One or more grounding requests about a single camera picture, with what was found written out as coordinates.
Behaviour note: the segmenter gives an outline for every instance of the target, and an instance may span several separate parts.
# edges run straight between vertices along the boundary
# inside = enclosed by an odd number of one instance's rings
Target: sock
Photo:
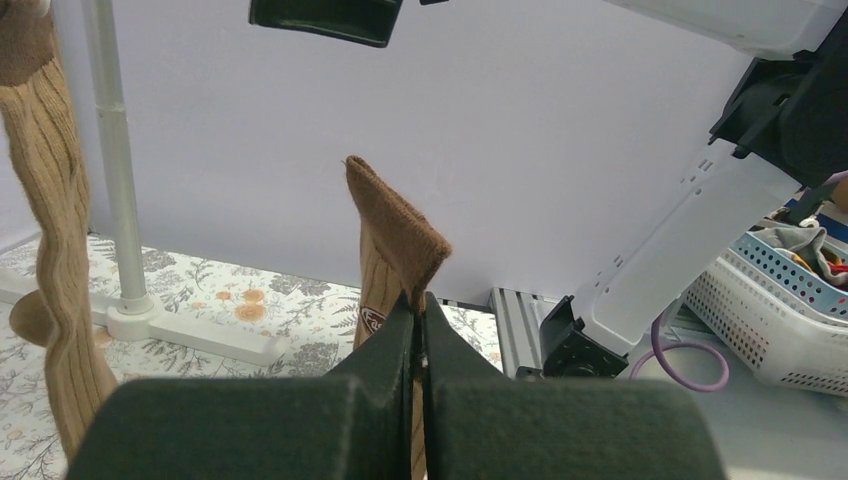
[[[88,178],[53,20],[33,0],[0,0],[0,111],[12,166],[41,226],[39,290],[12,309],[14,331],[46,347],[48,399],[70,462],[116,380],[95,347],[88,296]]]
[[[354,346],[366,341],[385,321],[401,291],[411,308],[424,312],[424,291],[450,255],[448,242],[359,157],[348,157],[347,184],[361,219],[362,293]],[[413,480],[424,477],[423,389],[413,380]]]

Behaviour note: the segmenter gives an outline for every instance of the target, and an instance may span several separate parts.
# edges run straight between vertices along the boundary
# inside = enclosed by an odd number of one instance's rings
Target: white wall
[[[9,139],[0,118],[0,253],[39,233],[24,191],[9,161]]]
[[[560,296],[659,205],[748,63],[601,1],[407,4],[377,50],[251,27],[246,0],[115,2],[143,242],[358,284],[340,163],[358,153],[453,242],[437,294]],[[62,7],[109,233],[80,7]]]

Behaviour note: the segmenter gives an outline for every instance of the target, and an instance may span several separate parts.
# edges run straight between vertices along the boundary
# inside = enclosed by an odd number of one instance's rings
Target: white pole
[[[115,227],[115,251],[121,281],[118,309],[124,315],[142,314],[153,308],[153,301],[147,294],[144,282],[135,183],[112,2],[83,0],[82,7],[91,57],[106,190]]]

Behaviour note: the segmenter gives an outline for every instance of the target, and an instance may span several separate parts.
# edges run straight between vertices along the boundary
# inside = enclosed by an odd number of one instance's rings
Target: pole base
[[[0,268],[0,302],[14,305],[37,288],[34,278]],[[158,298],[151,297],[151,300],[152,309],[126,315],[115,307],[115,299],[92,294],[91,321],[106,327],[116,340],[135,342],[153,338],[261,367],[277,361],[285,350],[281,338],[264,337],[171,313]]]

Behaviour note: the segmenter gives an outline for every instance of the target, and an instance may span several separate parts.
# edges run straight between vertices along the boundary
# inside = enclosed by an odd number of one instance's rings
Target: floral tablecloth
[[[0,256],[0,268],[32,276],[38,242]],[[89,239],[90,288],[118,296],[115,248]],[[145,249],[148,289],[166,308],[220,325],[283,337],[285,353],[259,368],[158,340],[121,342],[95,327],[95,339],[119,380],[140,377],[284,377],[322,375],[351,352],[356,288]],[[0,479],[58,479],[66,464],[44,385],[44,350],[9,328],[0,303]],[[454,329],[501,368],[494,316],[445,306]]]

